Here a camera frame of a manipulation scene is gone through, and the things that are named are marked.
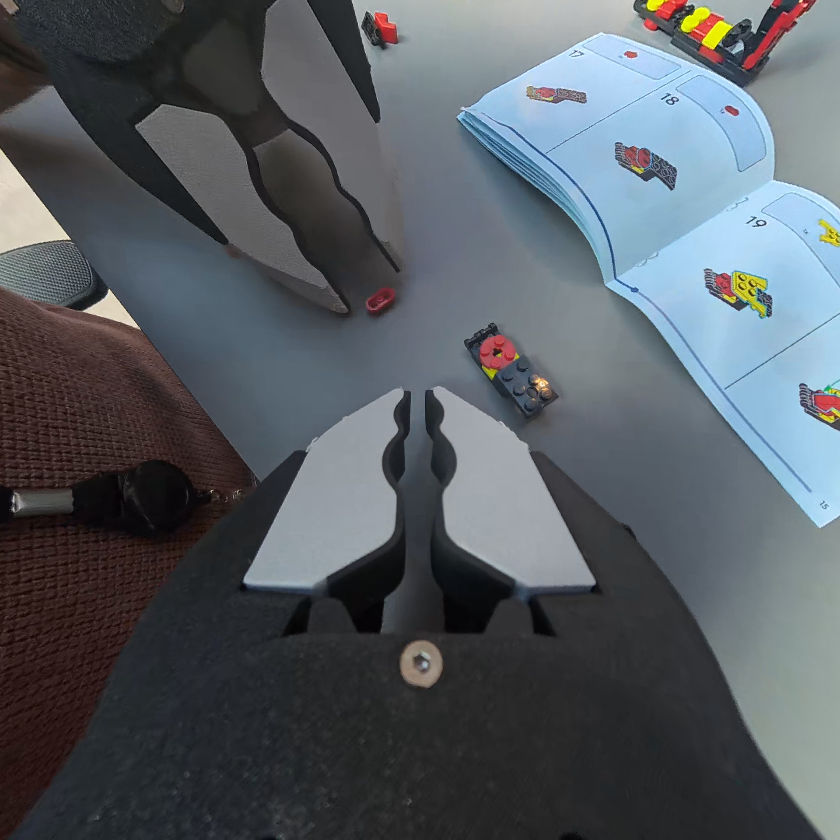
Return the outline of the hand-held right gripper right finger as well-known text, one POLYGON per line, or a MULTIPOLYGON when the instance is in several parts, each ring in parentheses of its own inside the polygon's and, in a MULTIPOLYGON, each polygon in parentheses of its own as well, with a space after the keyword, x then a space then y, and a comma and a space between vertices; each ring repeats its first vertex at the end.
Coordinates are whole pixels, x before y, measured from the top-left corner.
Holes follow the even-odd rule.
POLYGON ((590 591, 595 577, 529 446, 440 385, 426 391, 425 420, 440 485, 430 555, 444 594, 500 602, 590 591))

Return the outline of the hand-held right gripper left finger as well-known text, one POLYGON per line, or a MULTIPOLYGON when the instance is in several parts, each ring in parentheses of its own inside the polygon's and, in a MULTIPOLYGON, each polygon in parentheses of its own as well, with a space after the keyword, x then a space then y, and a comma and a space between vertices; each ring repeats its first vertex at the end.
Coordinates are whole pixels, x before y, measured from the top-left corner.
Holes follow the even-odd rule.
POLYGON ((314 438, 243 579, 248 590, 324 593, 398 531, 396 472, 411 393, 401 387, 314 438))

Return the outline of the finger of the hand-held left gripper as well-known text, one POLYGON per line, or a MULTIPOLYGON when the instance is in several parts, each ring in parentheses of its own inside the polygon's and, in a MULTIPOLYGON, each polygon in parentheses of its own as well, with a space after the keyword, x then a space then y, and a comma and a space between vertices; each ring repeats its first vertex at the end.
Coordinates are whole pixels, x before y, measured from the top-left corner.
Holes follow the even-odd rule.
POLYGON ((279 1, 267 9, 261 77, 290 128, 323 157, 380 251, 403 270, 403 210, 392 157, 309 2, 279 1))
POLYGON ((266 88, 139 88, 62 99, 133 181, 266 277, 335 314, 351 312, 335 227, 348 210, 329 162, 266 88))

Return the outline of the small black red brick assembly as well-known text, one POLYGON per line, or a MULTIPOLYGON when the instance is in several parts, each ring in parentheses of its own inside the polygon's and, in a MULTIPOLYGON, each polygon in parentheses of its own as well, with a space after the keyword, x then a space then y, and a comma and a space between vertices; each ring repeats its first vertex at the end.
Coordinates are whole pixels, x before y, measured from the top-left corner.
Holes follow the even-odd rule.
POLYGON ((494 322, 465 339, 464 345, 495 390, 509 397, 524 417, 540 415, 560 398, 530 358, 494 322))

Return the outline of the black retractable badge reel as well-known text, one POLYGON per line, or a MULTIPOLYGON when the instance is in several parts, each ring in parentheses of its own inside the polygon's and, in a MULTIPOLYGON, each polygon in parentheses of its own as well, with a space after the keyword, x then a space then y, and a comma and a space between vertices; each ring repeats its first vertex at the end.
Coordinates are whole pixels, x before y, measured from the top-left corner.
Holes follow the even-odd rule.
POLYGON ((153 539, 171 534, 206 507, 226 508, 257 487, 196 488, 167 461, 147 460, 123 471, 107 471, 74 486, 54 489, 1 487, 3 526, 25 518, 65 518, 87 529, 153 539))

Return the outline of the brown knit sweater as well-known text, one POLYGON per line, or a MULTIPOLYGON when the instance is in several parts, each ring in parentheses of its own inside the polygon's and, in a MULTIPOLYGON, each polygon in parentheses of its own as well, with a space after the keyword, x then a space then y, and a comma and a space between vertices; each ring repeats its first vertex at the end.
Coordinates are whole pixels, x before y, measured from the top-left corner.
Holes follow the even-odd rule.
MULTIPOLYGON (((138 329, 2 290, 1 478, 59 489, 150 459, 199 490, 256 483, 138 329)), ((88 728, 122 647, 178 561, 228 510, 143 539, 69 517, 2 524, 1 837, 88 728)))

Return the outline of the blue instruction booklet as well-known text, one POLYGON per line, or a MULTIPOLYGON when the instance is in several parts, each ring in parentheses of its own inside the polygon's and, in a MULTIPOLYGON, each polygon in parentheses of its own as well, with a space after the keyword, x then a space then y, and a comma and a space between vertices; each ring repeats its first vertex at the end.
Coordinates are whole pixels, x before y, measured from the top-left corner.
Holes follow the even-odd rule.
POLYGON ((839 211, 774 179, 760 106, 728 80, 597 34, 458 121, 587 237, 818 527, 839 512, 839 211))

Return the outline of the red yellow black brick model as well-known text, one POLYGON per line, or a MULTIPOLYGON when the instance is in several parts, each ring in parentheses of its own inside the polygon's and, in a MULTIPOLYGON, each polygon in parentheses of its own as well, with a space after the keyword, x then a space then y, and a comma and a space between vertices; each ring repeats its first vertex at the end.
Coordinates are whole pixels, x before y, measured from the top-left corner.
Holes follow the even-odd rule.
POLYGON ((732 24, 709 7, 688 1, 635 1, 634 11, 670 44, 741 88, 747 87, 770 60, 782 37, 814 1, 772 1, 758 26, 750 19, 732 24))

